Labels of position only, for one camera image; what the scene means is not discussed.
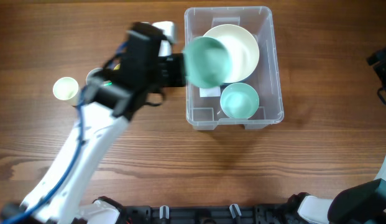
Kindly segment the cream cup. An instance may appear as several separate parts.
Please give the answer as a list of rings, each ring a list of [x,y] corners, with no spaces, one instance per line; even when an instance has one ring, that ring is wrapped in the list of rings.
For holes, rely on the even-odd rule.
[[[79,84],[72,77],[60,78],[53,85],[53,95],[60,101],[76,106],[80,95]]]

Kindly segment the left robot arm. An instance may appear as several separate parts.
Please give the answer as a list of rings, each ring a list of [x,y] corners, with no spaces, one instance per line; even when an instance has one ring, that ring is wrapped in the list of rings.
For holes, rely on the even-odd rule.
[[[110,199],[80,205],[93,173],[148,95],[186,83],[183,54],[175,54],[175,24],[136,22],[119,50],[78,91],[78,120],[47,173],[20,204],[7,204],[3,223],[121,223]]]

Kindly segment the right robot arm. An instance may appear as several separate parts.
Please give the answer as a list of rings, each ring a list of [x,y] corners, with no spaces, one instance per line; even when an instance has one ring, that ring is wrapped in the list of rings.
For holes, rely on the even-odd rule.
[[[382,86],[377,95],[386,106],[386,47],[367,58]],[[334,199],[303,197],[297,213],[308,223],[386,223],[386,156],[375,179],[347,189]]]

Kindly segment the cream bowl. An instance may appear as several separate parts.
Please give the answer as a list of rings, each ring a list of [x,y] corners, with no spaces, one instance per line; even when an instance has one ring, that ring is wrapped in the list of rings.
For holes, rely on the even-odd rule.
[[[231,72],[225,83],[241,82],[256,69],[260,50],[255,37],[245,28],[234,24],[222,24],[204,34],[219,40],[231,57]]]

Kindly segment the white label in container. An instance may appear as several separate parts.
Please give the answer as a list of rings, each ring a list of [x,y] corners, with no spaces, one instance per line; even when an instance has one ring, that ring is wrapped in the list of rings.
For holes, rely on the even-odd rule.
[[[221,89],[219,86],[214,88],[200,88],[200,97],[219,97],[221,96]]]

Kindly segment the mint small bowl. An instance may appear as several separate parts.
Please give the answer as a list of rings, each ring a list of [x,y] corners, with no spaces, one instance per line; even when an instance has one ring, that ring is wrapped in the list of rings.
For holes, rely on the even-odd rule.
[[[198,88],[222,85],[232,70],[226,46],[213,37],[196,37],[183,49],[186,79]]]
[[[220,106],[229,118],[248,119],[259,109],[257,91],[246,83],[232,83],[221,93]]]

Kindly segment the grey cup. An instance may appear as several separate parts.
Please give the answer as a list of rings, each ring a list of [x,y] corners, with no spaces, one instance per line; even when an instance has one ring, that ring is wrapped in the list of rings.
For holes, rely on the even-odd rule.
[[[92,69],[86,76],[86,84],[90,84],[92,80],[95,78],[96,74],[100,72],[102,68],[94,68]]]

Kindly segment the clear plastic storage container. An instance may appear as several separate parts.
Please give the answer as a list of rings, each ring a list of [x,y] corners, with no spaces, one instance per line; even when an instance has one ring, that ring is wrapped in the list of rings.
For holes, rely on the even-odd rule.
[[[211,28],[234,24],[248,30],[256,39],[260,59],[254,72],[243,82],[259,95],[259,109],[249,119],[227,117],[220,106],[220,97],[200,97],[200,89],[186,88],[186,120],[197,130],[214,130],[219,125],[243,125],[246,129],[262,129],[280,123],[284,118],[282,91],[272,11],[265,6],[191,7],[185,11],[185,42],[203,36]]]

